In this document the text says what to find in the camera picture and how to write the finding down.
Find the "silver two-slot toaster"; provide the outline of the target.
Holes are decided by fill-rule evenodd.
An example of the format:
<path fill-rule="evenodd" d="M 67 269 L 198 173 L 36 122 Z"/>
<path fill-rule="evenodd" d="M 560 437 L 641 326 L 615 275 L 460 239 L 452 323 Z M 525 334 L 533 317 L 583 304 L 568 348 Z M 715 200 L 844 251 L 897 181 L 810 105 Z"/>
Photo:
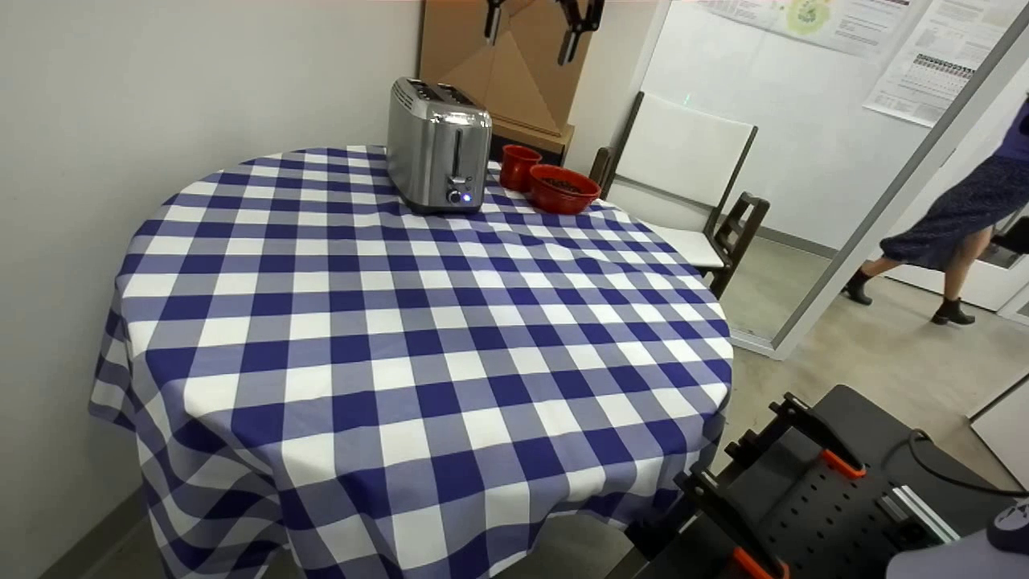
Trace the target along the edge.
<path fill-rule="evenodd" d="M 486 188 L 493 120 L 451 84 L 400 77 L 390 92 L 386 158 L 400 198 L 416 214 L 474 214 Z M 447 193 L 466 202 L 451 205 Z"/>

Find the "cardboard box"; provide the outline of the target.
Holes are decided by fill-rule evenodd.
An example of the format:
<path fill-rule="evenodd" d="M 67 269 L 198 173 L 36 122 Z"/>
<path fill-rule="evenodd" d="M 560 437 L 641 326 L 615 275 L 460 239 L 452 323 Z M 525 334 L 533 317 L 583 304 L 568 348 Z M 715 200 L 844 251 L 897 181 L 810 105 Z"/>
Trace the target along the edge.
<path fill-rule="evenodd" d="M 486 43 L 485 22 L 486 0 L 425 0 L 419 78 L 451 84 L 491 113 L 494 158 L 519 144 L 562 164 L 576 132 L 569 115 L 592 33 L 559 66 L 566 22 L 556 0 L 506 0 L 494 45 Z"/>

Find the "red cup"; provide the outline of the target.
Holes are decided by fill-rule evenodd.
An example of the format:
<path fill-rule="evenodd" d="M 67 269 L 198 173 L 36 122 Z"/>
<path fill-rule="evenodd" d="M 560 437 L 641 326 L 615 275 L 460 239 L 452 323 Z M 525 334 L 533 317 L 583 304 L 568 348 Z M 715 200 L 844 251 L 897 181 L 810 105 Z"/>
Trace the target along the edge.
<path fill-rule="evenodd" d="M 543 155 L 519 144 L 505 144 L 501 150 L 500 186 L 518 193 L 528 193 L 531 168 L 541 162 Z"/>

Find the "dark wooden chair white cushions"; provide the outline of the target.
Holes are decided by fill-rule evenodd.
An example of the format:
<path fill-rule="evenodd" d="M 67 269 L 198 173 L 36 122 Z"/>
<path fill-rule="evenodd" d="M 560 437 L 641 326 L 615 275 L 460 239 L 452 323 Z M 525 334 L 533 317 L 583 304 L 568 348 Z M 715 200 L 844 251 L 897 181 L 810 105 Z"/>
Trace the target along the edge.
<path fill-rule="evenodd" d="M 639 92 L 617 142 L 596 151 L 589 177 L 665 241 L 723 297 L 769 201 L 736 188 L 758 128 Z"/>

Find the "red bowl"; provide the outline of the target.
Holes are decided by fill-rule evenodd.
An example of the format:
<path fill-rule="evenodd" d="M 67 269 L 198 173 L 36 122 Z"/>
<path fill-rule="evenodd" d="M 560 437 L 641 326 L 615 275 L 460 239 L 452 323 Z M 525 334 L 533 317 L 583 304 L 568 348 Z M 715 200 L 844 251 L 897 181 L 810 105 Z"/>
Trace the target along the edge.
<path fill-rule="evenodd" d="M 596 181 L 554 165 L 534 165 L 529 170 L 529 183 L 530 205 L 551 214 L 580 214 L 601 195 Z"/>

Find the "poster with green circle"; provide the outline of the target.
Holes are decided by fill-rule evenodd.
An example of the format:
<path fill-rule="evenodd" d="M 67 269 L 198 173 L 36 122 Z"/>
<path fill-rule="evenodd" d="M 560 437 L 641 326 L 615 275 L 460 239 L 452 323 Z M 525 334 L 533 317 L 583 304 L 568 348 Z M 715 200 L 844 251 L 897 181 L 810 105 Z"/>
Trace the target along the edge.
<path fill-rule="evenodd" d="M 842 55 L 879 55 L 914 0 L 699 0 L 719 16 Z"/>

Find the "blue white checkered tablecloth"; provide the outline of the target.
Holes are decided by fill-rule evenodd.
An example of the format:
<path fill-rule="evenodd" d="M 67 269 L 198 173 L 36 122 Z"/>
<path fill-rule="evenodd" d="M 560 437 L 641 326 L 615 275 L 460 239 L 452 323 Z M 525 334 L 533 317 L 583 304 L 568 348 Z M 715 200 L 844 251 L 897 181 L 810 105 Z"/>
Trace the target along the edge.
<path fill-rule="evenodd" d="M 552 517 L 627 527 L 712 458 L 730 327 L 596 201 L 420 216 L 381 146 L 196 180 L 129 242 L 88 412 L 132 432 L 166 579 L 488 579 Z"/>

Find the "poster with tables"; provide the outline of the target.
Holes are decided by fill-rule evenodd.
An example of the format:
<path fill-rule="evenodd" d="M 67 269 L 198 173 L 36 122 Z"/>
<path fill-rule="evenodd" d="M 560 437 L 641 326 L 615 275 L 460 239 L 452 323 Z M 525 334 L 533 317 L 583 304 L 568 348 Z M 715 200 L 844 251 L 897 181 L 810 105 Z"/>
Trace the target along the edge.
<path fill-rule="evenodd" d="M 865 109 L 926 128 L 941 120 L 1029 0 L 930 0 Z"/>

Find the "person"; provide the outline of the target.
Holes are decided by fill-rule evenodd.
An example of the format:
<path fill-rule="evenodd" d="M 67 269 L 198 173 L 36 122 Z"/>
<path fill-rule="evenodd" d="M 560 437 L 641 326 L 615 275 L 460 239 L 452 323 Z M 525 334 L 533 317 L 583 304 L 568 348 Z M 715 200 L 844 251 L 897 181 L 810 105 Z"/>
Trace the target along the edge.
<path fill-rule="evenodd" d="M 865 285 L 900 266 L 942 272 L 944 289 L 936 325 L 973 325 L 961 307 L 961 291 L 974 261 L 1004 217 L 1029 203 L 1029 94 L 1001 143 L 984 161 L 931 204 L 907 231 L 884 238 L 881 256 L 865 261 L 842 287 L 849 300 L 868 306 Z"/>

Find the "black clamp with orange trigger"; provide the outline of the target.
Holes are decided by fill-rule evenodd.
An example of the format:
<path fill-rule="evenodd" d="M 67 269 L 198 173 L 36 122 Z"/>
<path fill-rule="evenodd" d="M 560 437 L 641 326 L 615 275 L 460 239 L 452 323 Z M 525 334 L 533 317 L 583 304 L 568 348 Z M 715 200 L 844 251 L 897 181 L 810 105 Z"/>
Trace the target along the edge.
<path fill-rule="evenodd" d="M 732 560 L 749 579 L 791 579 L 789 565 L 776 556 L 756 524 L 728 497 L 709 470 L 683 472 L 674 481 L 687 502 L 728 536 L 732 542 Z"/>
<path fill-rule="evenodd" d="M 793 393 L 787 392 L 781 402 L 769 403 L 769 411 L 774 413 L 774 418 L 759 433 L 747 431 L 725 447 L 731 459 L 728 465 L 730 473 L 739 475 L 743 470 L 756 465 L 758 459 L 771 450 L 788 431 L 799 431 L 819 448 L 818 456 L 835 472 L 849 480 L 867 476 L 865 461 L 839 436 L 833 425 L 824 421 Z"/>

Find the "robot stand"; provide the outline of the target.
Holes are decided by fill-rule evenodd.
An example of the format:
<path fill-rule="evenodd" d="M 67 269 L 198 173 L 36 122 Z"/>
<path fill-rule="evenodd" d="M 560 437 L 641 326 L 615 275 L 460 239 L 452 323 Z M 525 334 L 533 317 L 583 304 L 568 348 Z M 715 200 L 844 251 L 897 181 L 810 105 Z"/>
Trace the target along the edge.
<path fill-rule="evenodd" d="M 731 459 L 710 472 L 791 579 L 885 579 L 898 554 L 973 535 L 1025 497 L 989 484 L 850 386 L 835 385 L 808 405 L 865 461 L 867 476 L 835 472 L 799 431 L 739 475 L 728 470 Z M 749 579 L 732 560 L 728 536 L 682 491 L 627 536 L 633 547 L 605 579 Z"/>

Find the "white board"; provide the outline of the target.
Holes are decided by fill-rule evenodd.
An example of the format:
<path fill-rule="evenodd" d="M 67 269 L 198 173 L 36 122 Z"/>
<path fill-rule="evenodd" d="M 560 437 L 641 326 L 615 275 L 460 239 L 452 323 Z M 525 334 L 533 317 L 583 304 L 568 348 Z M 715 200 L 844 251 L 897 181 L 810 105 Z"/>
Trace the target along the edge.
<path fill-rule="evenodd" d="M 968 421 L 982 443 L 1029 492 L 1029 372 L 996 393 Z"/>

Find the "grey metal frame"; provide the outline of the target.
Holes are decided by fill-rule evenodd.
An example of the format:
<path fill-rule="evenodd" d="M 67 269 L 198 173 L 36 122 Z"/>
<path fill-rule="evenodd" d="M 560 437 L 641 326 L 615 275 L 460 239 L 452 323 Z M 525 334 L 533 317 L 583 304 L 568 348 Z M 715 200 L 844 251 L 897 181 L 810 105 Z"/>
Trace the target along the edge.
<path fill-rule="evenodd" d="M 1000 143 L 1027 84 L 1029 0 L 775 336 L 761 338 L 735 327 L 732 345 L 765 358 L 787 359 L 833 304 L 851 274 L 870 257 L 879 239 L 911 212 L 923 191 L 944 186 L 959 169 L 981 161 Z"/>

